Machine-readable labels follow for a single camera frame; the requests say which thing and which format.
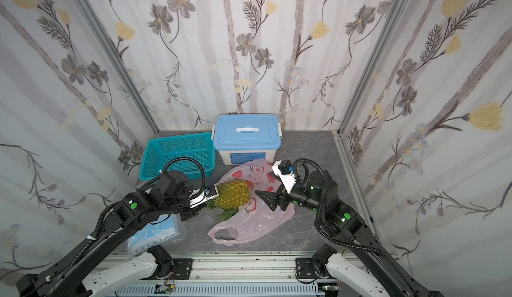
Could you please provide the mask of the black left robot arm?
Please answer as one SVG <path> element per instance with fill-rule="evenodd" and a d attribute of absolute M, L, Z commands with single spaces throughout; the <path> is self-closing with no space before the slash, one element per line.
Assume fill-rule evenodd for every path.
<path fill-rule="evenodd" d="M 208 191 L 195 189 L 185 174 L 164 171 L 106 207 L 92 233 L 61 260 L 39 274 L 26 274 L 16 284 L 20 296 L 92 296 L 86 277 L 119 245 L 162 215 L 181 214 Z"/>

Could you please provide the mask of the pink plastic bag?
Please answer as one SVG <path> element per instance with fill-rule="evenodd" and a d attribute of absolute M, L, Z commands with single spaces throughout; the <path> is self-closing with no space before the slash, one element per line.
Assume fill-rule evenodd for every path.
<path fill-rule="evenodd" d="M 272 211 L 255 193 L 257 190 L 276 192 L 282 183 L 271 176 L 271 165 L 263 159 L 256 159 L 236 166 L 225 174 L 216 186 L 232 180 L 245 180 L 250 187 L 249 202 L 240 207 L 229 220 L 216 224 L 208 236 L 216 244 L 234 246 L 246 244 L 270 234 L 295 215 L 293 206 L 286 211 Z"/>

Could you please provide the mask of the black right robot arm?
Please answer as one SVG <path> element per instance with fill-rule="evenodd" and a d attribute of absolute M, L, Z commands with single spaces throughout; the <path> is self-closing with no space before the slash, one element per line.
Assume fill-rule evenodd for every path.
<path fill-rule="evenodd" d="M 441 296 L 412 277 L 382 246 L 364 219 L 339 199 L 328 172 L 309 173 L 301 184 L 282 175 L 276 192 L 256 194 L 271 210 L 301 206 L 316 213 L 315 229 L 329 241 L 312 257 L 320 278 L 336 278 L 360 296 Z"/>

